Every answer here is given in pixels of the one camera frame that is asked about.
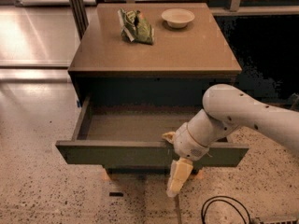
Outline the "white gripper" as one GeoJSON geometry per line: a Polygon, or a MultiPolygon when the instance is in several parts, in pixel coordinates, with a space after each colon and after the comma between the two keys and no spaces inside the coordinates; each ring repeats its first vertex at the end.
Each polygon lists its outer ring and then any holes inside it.
{"type": "Polygon", "coordinates": [[[174,143],[174,150],[180,156],[177,161],[172,161],[167,182],[166,194],[174,198],[192,172],[192,161],[199,161],[208,153],[209,148],[200,145],[192,138],[187,123],[183,123],[176,132],[164,133],[162,138],[170,144],[174,143]]]}

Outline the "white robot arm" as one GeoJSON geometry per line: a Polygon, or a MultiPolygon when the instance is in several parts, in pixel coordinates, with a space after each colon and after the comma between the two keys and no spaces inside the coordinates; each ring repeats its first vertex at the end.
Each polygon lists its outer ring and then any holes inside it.
{"type": "Polygon", "coordinates": [[[176,131],[163,139],[173,145],[179,159],[171,163],[167,195],[177,196],[193,169],[212,143],[248,127],[299,153],[299,113],[261,103],[243,91],[226,84],[206,90],[203,108],[176,131]]]}

